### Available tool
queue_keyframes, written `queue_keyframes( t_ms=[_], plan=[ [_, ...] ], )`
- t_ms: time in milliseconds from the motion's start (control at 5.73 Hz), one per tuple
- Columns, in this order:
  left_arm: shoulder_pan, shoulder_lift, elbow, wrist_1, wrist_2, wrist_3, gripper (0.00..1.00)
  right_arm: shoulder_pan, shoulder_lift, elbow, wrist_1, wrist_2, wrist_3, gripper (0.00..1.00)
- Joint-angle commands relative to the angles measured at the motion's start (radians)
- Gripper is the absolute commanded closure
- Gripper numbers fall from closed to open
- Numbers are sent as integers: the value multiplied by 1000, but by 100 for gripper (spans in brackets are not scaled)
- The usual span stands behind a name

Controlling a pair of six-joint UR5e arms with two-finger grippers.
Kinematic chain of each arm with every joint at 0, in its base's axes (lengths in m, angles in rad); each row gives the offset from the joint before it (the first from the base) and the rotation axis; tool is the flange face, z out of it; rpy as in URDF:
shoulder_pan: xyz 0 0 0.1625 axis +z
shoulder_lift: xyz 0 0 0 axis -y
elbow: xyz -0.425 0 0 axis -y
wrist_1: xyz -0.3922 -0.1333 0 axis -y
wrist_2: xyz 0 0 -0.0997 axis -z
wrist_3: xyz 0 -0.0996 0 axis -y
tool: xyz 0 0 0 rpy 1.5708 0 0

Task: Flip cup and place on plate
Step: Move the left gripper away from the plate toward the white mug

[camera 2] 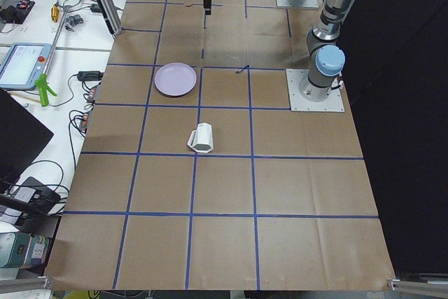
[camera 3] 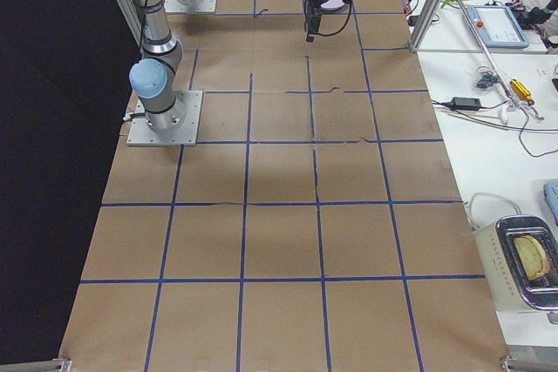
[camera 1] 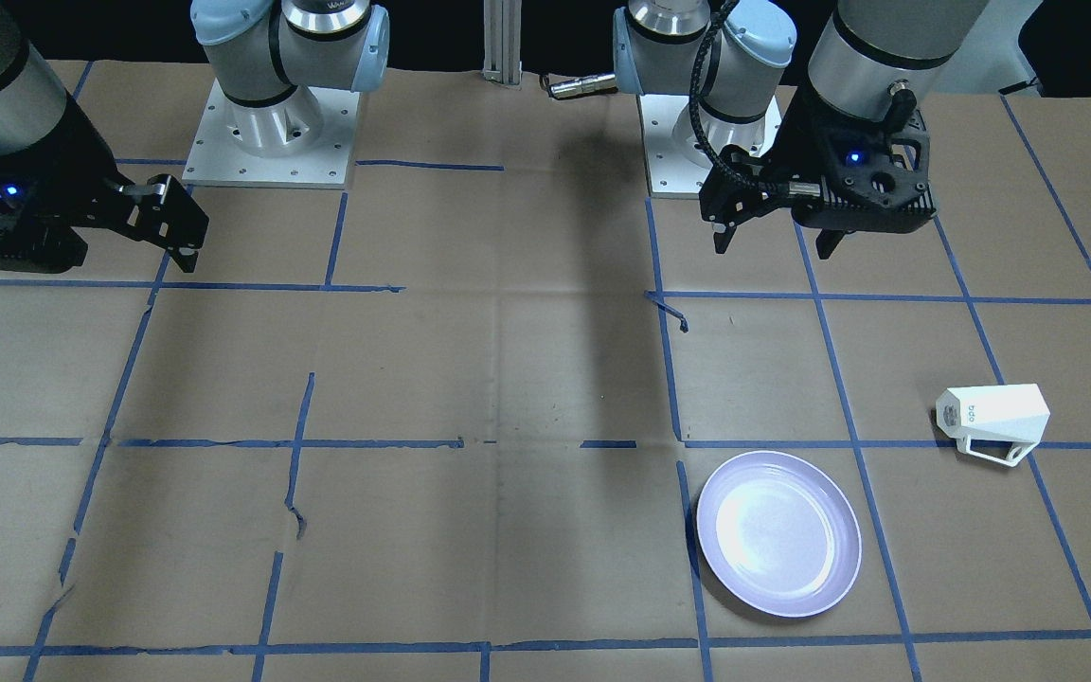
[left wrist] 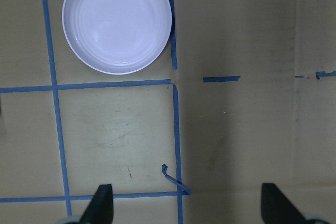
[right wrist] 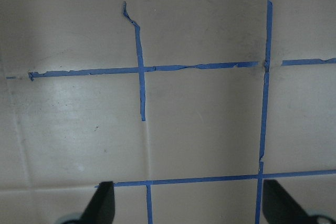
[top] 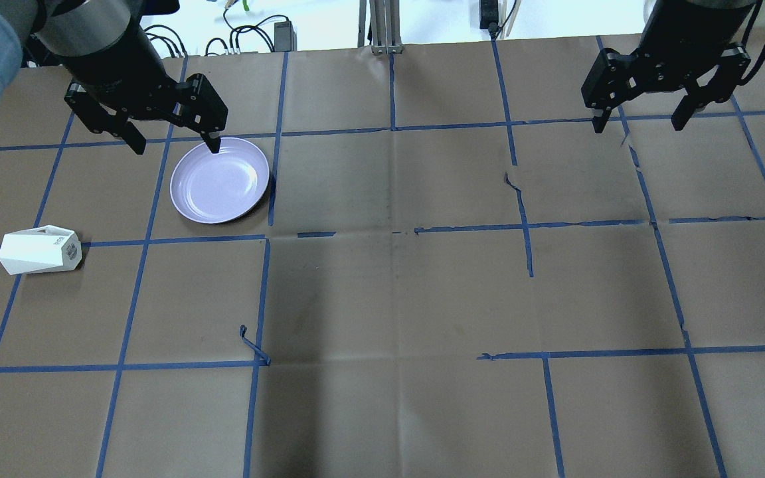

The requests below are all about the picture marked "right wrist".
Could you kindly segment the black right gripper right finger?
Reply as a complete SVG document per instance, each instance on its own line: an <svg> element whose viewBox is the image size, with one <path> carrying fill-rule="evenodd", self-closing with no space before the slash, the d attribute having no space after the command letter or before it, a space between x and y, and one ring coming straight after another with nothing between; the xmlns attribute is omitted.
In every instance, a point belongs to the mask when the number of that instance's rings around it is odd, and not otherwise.
<svg viewBox="0 0 336 224"><path fill-rule="evenodd" d="M314 223L314 217L310 217L276 180L264 180L262 190L262 211L268 223Z"/></svg>

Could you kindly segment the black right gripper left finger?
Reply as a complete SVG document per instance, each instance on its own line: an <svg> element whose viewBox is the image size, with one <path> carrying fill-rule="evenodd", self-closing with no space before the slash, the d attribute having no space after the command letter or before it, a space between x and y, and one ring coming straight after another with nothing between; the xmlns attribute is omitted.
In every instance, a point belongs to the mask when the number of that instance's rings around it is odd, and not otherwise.
<svg viewBox="0 0 336 224"><path fill-rule="evenodd" d="M81 223L111 224L114 216L114 183L101 182L81 215Z"/></svg>

